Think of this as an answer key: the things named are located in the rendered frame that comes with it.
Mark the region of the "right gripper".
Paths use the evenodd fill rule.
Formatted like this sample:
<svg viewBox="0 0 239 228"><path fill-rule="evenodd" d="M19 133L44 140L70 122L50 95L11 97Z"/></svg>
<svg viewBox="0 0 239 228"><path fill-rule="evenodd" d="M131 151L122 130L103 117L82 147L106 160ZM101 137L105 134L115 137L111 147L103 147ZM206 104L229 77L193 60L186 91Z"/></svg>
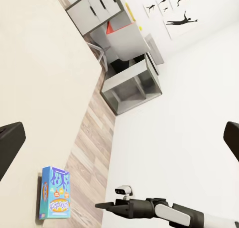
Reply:
<svg viewBox="0 0 239 228"><path fill-rule="evenodd" d="M114 202L99 203L95 204L95 208L106 209L126 219L142 219L145 212L143 200L137 199L116 199L115 204Z"/></svg>

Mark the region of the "board game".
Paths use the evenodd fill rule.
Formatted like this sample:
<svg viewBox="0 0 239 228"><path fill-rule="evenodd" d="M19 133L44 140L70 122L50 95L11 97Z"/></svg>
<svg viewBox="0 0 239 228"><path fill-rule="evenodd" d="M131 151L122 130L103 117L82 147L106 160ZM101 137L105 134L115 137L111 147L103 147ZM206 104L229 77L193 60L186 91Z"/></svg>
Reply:
<svg viewBox="0 0 239 228"><path fill-rule="evenodd" d="M70 172L52 166L43 168L39 219L70 216Z"/></svg>
<svg viewBox="0 0 239 228"><path fill-rule="evenodd" d="M129 11L129 13L130 13L130 15L131 15L131 17L132 17L133 21L134 21L134 22L136 22L136 19L135 19L134 15L133 15L133 13L132 13L132 11L131 11L131 9L130 9L129 5L128 5L127 3L125 3L125 5L126 5L126 7L127 7L128 11Z"/></svg>

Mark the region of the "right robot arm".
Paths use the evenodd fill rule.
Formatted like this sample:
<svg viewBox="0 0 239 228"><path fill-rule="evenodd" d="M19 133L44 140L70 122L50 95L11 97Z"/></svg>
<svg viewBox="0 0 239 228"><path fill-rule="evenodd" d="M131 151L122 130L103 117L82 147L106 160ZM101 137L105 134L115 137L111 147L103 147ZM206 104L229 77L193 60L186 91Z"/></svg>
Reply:
<svg viewBox="0 0 239 228"><path fill-rule="evenodd" d="M126 219L152 219L157 217L169 221L174 228L239 228L239 221L221 218L188 208L176 203L170 207L164 198L135 199L131 185L120 185L117 194L124 194L116 203L99 203L95 208L106 209Z"/></svg>

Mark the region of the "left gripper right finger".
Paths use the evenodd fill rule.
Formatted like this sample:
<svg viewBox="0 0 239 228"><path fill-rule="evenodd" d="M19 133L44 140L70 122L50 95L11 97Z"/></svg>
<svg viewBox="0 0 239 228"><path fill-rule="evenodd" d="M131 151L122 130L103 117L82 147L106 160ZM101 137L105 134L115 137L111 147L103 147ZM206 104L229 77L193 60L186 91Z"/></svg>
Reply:
<svg viewBox="0 0 239 228"><path fill-rule="evenodd" d="M239 162L239 123L228 121L223 139Z"/></svg>

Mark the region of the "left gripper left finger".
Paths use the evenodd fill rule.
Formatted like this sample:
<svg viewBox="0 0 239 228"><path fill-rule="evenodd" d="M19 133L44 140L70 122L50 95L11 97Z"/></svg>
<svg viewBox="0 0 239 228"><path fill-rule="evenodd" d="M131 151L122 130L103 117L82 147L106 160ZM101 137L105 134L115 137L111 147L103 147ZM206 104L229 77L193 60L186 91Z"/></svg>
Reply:
<svg viewBox="0 0 239 228"><path fill-rule="evenodd" d="M0 181L26 140L21 121L0 127Z"/></svg>

